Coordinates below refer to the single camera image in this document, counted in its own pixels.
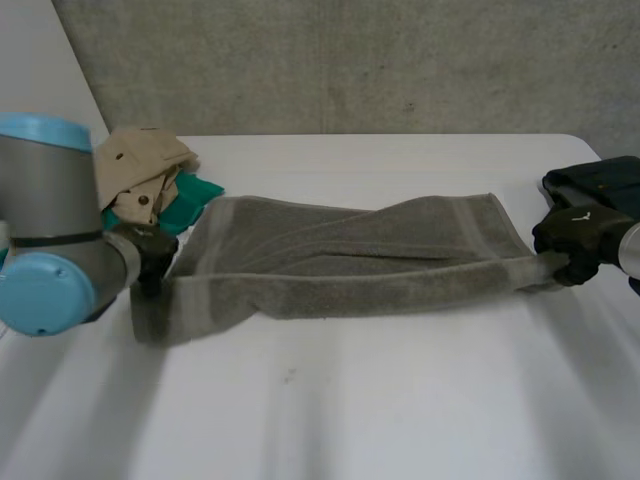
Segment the light blue joint cap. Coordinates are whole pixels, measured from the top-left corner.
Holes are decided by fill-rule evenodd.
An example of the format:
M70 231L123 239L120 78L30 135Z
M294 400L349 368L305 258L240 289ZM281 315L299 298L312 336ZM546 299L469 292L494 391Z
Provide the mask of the light blue joint cap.
M0 135L91 153L88 128L43 113L0 113Z
M55 335L84 322L96 293L73 262L50 253L25 253L0 273L0 320L31 336Z

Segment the table surface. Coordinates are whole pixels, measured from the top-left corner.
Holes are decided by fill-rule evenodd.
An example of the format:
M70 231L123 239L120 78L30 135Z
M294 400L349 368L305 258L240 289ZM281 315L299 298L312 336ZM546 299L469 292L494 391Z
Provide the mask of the table surface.
M228 195L377 209L493 192L520 235L564 135L185 137ZM640 299L589 284L420 315L255 315L167 351L127 295L97 323L0 342L0 478L629 479L640 467Z

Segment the gray towel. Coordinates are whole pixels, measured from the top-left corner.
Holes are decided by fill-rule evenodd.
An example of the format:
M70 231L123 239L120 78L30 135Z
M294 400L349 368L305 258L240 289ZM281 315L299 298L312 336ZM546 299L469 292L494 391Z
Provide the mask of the gray towel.
M421 312L549 285L564 262L532 255L493 195L379 211L218 198L161 297L132 288L132 318L138 341L172 345L256 311L281 319Z

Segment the green cloth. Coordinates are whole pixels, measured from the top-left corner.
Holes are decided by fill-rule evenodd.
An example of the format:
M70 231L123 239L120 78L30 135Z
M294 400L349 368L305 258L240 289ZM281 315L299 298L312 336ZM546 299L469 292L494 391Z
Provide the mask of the green cloth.
M158 216L158 225L171 235L184 232L195 224L207 204L224 193L224 188L215 183L206 182L195 175L180 172L176 177L177 198ZM102 212L102 225L105 230L120 223L120 219L111 208Z

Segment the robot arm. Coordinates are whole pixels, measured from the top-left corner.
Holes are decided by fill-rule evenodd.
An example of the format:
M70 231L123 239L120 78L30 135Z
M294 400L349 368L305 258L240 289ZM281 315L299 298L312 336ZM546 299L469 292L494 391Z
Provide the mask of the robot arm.
M4 323L27 335L61 333L99 317L145 271L157 293L158 266L166 271L177 241L150 226L103 232L88 130L1 114L0 172L14 253L0 275Z
M555 273L567 286L581 285L611 263L629 277L640 295L640 223L598 204L569 207L550 213L533 229L535 249L566 253L569 263Z

